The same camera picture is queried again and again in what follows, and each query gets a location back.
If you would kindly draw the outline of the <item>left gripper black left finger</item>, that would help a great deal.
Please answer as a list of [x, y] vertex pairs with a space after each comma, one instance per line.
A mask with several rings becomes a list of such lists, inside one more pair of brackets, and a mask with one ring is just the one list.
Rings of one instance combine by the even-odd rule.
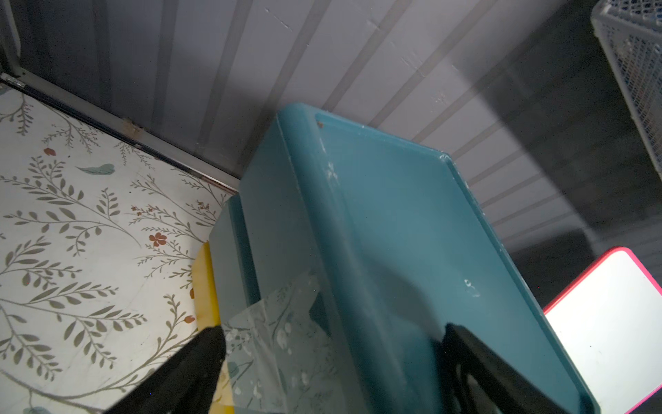
[[227, 355], [222, 327], [203, 329], [108, 413], [207, 413]]

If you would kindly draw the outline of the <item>teal yellow drawer cabinet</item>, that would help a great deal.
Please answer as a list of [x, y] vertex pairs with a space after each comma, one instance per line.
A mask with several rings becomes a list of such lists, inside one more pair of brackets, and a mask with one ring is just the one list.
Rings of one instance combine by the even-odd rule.
[[293, 103], [269, 123], [208, 246], [222, 325], [317, 275], [343, 413], [460, 412], [443, 366], [448, 324], [565, 412], [599, 410], [445, 153]]

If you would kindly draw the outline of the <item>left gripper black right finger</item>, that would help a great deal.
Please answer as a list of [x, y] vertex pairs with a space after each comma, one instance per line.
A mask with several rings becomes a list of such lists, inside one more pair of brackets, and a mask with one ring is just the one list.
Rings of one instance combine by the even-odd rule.
[[443, 366], [461, 413], [479, 412], [479, 403], [472, 394], [472, 383], [503, 413], [565, 411], [464, 326], [446, 326]]

